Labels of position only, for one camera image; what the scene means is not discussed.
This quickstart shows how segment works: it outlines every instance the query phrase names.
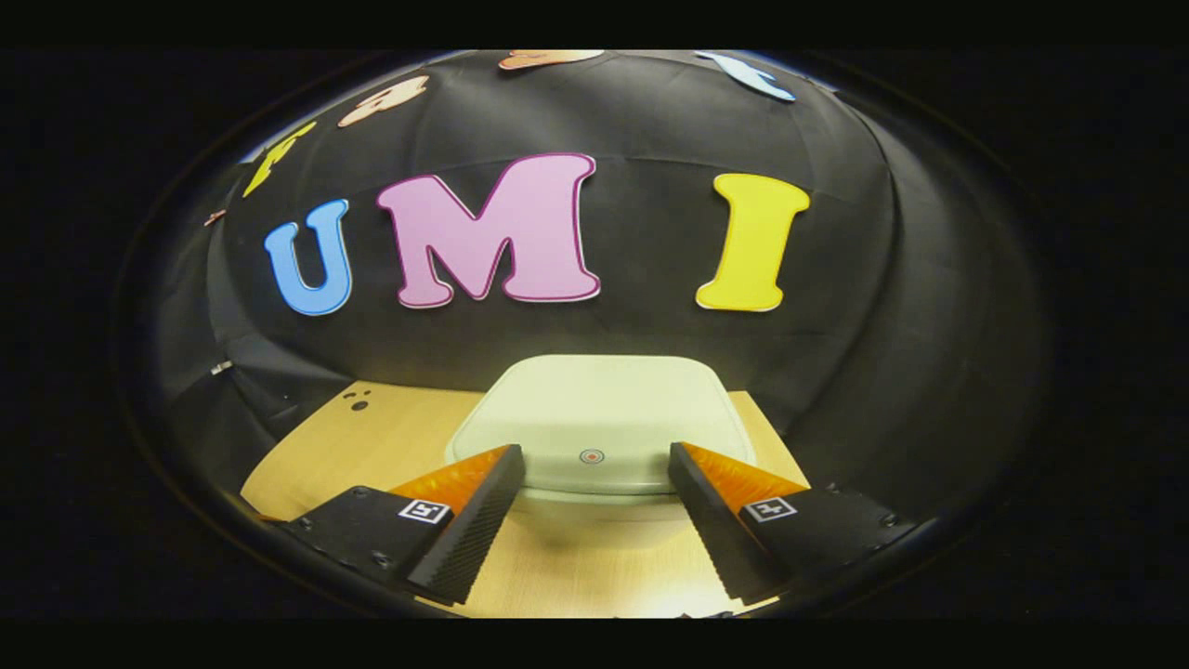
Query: light blue letter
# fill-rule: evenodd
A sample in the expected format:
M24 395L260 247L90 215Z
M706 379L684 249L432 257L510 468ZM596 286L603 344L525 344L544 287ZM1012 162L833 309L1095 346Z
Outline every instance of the light blue letter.
M342 245L345 213L346 200L331 200L306 216L306 225L317 233L317 248L326 267L326 280L320 288L307 285L297 269L292 242L297 236L296 222L282 225L264 239L264 248L272 259L272 273L277 277L281 296L298 313L326 315L347 303L347 297L351 296L351 265L347 263L347 248Z
M785 100L786 102L792 102L793 100L797 99L793 97L792 93L776 88L775 86L765 81L765 78L775 81L776 77L772 76L770 74L763 70L757 70L738 58L731 58L730 56L719 56L718 53L707 53L705 51L694 51L693 55L715 61L716 63L718 63L718 67L723 68L724 72L731 75L731 78L744 86L750 86L751 88L755 88L760 93L767 93L768 95L772 95L773 97L779 97L781 100Z

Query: foam letter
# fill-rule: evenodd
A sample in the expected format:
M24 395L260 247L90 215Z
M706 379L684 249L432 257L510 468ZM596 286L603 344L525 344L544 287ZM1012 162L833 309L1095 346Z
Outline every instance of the foam letter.
M427 75L415 76L402 81L396 86L380 90L379 93L356 105L356 108L352 109L350 114L342 116L342 120L339 121L339 127L347 127L356 121L364 120L376 112L391 109L402 102L408 102L426 91L427 81L429 81Z
M810 206L800 188L754 173L722 173L715 190L731 204L726 241L715 279L694 297L707 309L772 310L785 294L776 273L793 216Z
M724 72L731 76L731 78L744 86L754 88L760 93L767 93L768 95L772 95L773 97L779 97L780 100L784 100L786 102L792 102L793 100L797 100L797 97L793 97L792 93L782 88L776 88L775 86L765 81L766 78L775 81L776 77L772 76L770 74L763 70L757 70L738 58L731 58L730 56L721 56L718 53L707 53L706 51L694 51L693 55L715 61L716 63L718 63L718 67L723 68Z
M602 49L514 49L499 61L502 70L520 70L554 63L574 63L598 57Z
M281 140L279 144L269 150L268 154L264 156L264 162L260 163L260 169L256 170L256 176L252 177L252 181L247 184L247 188L244 189L245 197L247 197L249 193L256 190L257 185L264 183L264 179L269 177L269 173L271 173L269 170L272 168L272 165L277 163L277 160L285 157L285 153L289 152L289 147L294 145L294 141L297 141L298 137L309 132L309 130L315 125L317 125L316 120L310 121L309 125L290 134L289 137L285 137L284 139Z
M331 200L306 216L306 225L317 233L317 248L326 267L326 280L320 288L307 285L297 269L292 244L297 236L296 222L282 225L264 239L264 248L272 259L272 273L277 277L281 296L298 313L326 315L347 303L347 297L351 296L351 264L347 261L347 248L342 245L345 213L346 200Z
M401 303L429 308L454 297L434 272L432 253L472 298L486 297L505 245L512 253L503 284L509 297L572 302L597 295L599 279L586 271L578 226L578 189L593 172L594 159L580 153L521 158L499 176L478 216L436 176L385 188L376 201L392 214L404 269Z

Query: yellow letter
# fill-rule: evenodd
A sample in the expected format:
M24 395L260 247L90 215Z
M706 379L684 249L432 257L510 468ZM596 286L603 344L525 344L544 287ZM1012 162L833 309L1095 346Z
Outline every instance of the yellow letter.
M309 132L309 128L314 127L315 125L317 125L316 120L315 121L310 121L310 124L307 125L306 127L303 127L303 128L298 130L297 132L290 134L289 137L285 137L284 139L282 139L279 144L277 144L276 146L273 146L269 151L269 153L266 156L264 156L264 162L260 163L260 169L256 170L256 176L252 177L252 182L249 183L247 188L244 189L244 196L245 197L247 197L249 193L251 193L252 190L256 190L257 185L264 183L264 179L268 178L269 173L270 173L269 172L269 168L271 168L273 164L276 164L277 160L279 160L281 158L283 158L285 156L285 153L289 152L289 147L294 145L294 141L296 141L297 138L301 137L302 134L306 134L307 132Z
M731 204L726 242L715 279L694 297L707 309L772 310L785 294L776 273L793 216L810 206L800 188L754 173L722 173L715 190Z

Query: orange letter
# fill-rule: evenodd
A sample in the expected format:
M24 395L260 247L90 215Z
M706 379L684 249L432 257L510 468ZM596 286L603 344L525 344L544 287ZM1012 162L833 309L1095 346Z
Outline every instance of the orange letter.
M415 76L402 81L396 86L380 90L379 93L356 105L354 111L342 116L342 120L339 121L339 127L347 127L356 121L364 120L376 112L391 109L402 102L408 102L426 91L427 81L429 81L427 75Z
M573 63L603 53L602 49L514 49L508 58L499 61L502 70L518 70L554 63Z

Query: white container lid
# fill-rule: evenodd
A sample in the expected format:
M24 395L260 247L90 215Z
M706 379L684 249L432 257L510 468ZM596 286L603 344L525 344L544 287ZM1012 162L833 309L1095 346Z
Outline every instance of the white container lid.
M581 496L673 493L669 444L755 465L712 370L680 358L548 355L508 370L446 449L457 462L503 444L524 454L524 487Z

